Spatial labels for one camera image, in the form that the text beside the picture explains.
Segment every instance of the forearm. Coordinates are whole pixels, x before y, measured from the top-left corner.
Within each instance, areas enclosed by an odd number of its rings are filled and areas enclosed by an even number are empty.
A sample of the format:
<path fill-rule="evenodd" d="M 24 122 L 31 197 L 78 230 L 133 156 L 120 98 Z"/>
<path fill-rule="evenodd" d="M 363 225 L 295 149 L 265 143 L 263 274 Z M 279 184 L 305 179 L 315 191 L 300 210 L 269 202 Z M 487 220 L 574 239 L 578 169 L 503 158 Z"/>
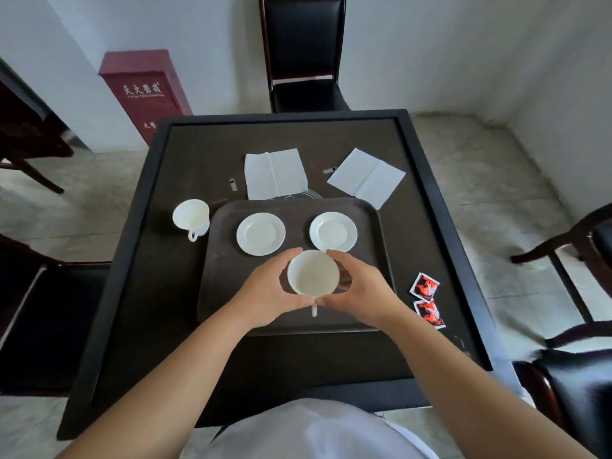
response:
<path fill-rule="evenodd" d="M 594 457 L 407 307 L 383 327 L 466 457 Z"/>
<path fill-rule="evenodd" d="M 249 328 L 225 306 L 123 396 L 61 458 L 178 457 Z"/>

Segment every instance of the person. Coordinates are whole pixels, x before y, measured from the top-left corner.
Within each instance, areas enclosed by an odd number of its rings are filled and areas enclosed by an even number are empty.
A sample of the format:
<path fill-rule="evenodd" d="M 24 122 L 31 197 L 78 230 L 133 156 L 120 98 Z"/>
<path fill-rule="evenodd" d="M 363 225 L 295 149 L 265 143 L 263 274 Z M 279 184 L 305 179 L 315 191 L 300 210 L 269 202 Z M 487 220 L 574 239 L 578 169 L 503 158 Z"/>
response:
<path fill-rule="evenodd" d="M 255 327 L 314 304 L 280 286 L 302 248 L 259 266 L 224 307 L 107 410 L 58 457 L 177 458 L 234 347 Z M 399 347 L 427 399 L 466 458 L 593 458 L 547 417 L 482 370 L 410 310 L 375 267 L 327 254 L 348 271 L 344 293 L 316 300 L 379 328 Z M 416 435 L 336 401 L 297 400 L 241 420 L 211 442 L 203 458 L 434 458 Z"/>

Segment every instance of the napkin fold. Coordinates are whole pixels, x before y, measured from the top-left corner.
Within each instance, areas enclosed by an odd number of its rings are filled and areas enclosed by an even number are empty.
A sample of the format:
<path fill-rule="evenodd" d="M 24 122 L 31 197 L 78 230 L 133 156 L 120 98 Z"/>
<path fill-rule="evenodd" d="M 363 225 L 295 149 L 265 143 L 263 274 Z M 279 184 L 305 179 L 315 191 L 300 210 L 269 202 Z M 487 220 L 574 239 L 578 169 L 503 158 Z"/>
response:
<path fill-rule="evenodd" d="M 355 148 L 327 183 L 380 209 L 405 175 L 404 171 Z"/>
<path fill-rule="evenodd" d="M 297 148 L 247 154 L 244 177 L 249 200 L 270 200 L 308 190 L 308 179 Z"/>

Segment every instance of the tiled floor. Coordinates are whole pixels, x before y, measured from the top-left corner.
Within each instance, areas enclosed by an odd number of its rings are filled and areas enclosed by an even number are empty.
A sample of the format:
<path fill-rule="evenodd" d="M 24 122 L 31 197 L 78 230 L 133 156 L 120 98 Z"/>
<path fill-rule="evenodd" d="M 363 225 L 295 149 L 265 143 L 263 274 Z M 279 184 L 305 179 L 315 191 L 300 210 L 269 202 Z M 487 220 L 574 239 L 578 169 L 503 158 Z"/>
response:
<path fill-rule="evenodd" d="M 542 337 L 581 322 L 547 259 L 514 266 L 507 257 L 565 231 L 570 221 L 554 191 L 507 131 L 469 117 L 415 117 L 414 125 L 501 338 L 513 359 L 528 359 Z M 0 233 L 69 261 L 111 260 L 145 152 L 33 160 L 66 189 L 58 196 L 13 171 L 0 171 Z M 596 319 L 612 319 L 612 300 L 585 267 L 561 251 Z M 571 351 L 612 346 L 612 339 L 570 345 Z M 65 400 L 0 397 L 3 457 L 51 458 Z M 418 434 L 441 458 L 461 453 L 430 408 L 385 417 Z M 194 431 L 181 455 L 195 458 L 216 428 Z"/>

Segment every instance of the red box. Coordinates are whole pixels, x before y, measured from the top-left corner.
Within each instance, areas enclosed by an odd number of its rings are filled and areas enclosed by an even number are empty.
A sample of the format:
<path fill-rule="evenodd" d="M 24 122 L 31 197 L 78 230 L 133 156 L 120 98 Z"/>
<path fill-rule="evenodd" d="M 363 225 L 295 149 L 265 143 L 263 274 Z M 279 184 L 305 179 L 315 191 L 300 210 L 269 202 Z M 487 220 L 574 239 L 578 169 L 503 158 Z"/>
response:
<path fill-rule="evenodd" d="M 109 51 L 98 74 L 147 145 L 162 117 L 193 114 L 168 50 Z"/>

